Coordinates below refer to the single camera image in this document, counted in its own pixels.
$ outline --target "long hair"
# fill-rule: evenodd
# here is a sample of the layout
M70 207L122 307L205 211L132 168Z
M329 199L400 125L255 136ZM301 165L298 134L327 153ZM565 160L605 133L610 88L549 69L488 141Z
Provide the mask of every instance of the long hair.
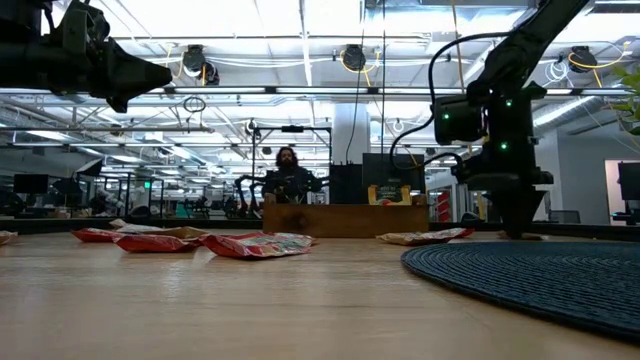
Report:
M280 150L278 151L278 155L276 156L276 166L278 168L281 168L282 165L284 165L282 163L282 152L286 151L286 150L289 150L291 152L292 164L293 164L294 167L297 167L298 166L298 157L296 156L296 152L293 151L293 149L290 148L289 146L281 147Z

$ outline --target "blue woven mat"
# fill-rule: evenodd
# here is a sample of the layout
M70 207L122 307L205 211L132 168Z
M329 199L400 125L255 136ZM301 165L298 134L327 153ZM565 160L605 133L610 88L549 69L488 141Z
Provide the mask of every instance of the blue woven mat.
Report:
M500 306L640 343L640 244L442 244L409 250L402 263Z

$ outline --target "black cable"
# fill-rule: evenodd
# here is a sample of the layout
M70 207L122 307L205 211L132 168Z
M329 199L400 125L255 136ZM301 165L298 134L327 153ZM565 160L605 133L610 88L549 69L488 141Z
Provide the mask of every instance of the black cable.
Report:
M362 60L364 60L364 20L362 21L362 37L360 38L360 51L361 51L361 56L360 56L360 61L358 62L359 64L362 63ZM358 71L358 83L356 85L356 108L353 111L353 126L351 127L351 138L349 139L349 145L347 145L347 151L345 154L345 162L347 165L349 165L349 149L351 149L351 143L353 142L353 135L356 132L356 120L358 117L358 95L360 95L360 74L362 74L362 70L364 70L364 66L366 66L366 61L363 65L363 69L361 69L360 71Z
M385 105L385 96L387 92L385 91L387 84L387 27L386 27L386 14L387 14L387 0L382 0L382 111L380 112L380 116L382 116L382 126L380 126L380 158L384 159L384 125L386 124L386 119L384 117L384 105Z
M430 93L431 93L431 108L433 110L433 105L436 102L436 92L435 92L435 87L433 85L433 67L436 64L436 59L440 57L440 55L442 55L445 51L447 51L448 49L450 49L453 46L456 46L457 44L463 43L465 41L473 41L473 40L479 40L479 39L486 39L486 38L494 38L494 37L505 37L505 36L509 36L511 35L511 32L494 32L494 33L485 33L485 34L476 34L476 35L470 35L470 36L465 36L465 37L461 37L459 39L453 40L452 42L448 43L447 45L443 46L440 50L438 50L435 55L433 55L433 58L431 58L431 62L429 63L429 73L428 73L428 80L429 80L429 89L430 89ZM393 144L391 145L391 150L389 151L389 157L391 158L391 165L393 165L394 168L398 169L398 170L415 170L418 169L420 166L426 166L427 164L433 162L434 160L440 158L440 157L444 157L446 156L453 156L454 159L456 160L456 162L459 164L462 163L462 158L460 157L460 155L455 154L452 155L453 153L442 153L440 155L436 155L435 157L428 159L424 162L424 164L419 165L419 166L412 166L412 167L408 167L408 168L401 168L399 166L396 165L395 161L394 161L394 156L393 153L395 152L395 149L398 145L398 143L400 142L400 140L402 140L402 138L406 137L409 134L413 134L414 132L418 132L420 130L424 130L426 129L429 125L431 125L431 123L433 122L433 120L435 119L435 114L433 113L433 111L431 112L431 116L429 117L429 120L427 120L426 123L415 127L413 129L409 129L407 131L405 131L404 133L400 134L400 136L398 136L394 141Z

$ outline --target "man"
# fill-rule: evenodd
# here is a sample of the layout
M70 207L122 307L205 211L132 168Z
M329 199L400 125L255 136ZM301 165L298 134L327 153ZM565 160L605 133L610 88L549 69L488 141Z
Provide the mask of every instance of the man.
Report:
M298 165L298 158L292 148L280 148L276 156L278 171L268 179L263 192L276 196L277 203L306 204L305 184L313 178L309 170Z

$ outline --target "table surface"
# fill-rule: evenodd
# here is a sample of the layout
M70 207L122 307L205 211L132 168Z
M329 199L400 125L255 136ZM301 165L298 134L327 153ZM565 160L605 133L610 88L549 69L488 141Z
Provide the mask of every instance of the table surface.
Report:
M325 239L240 261L22 236L0 247L0 359L640 359L419 279L405 250Z

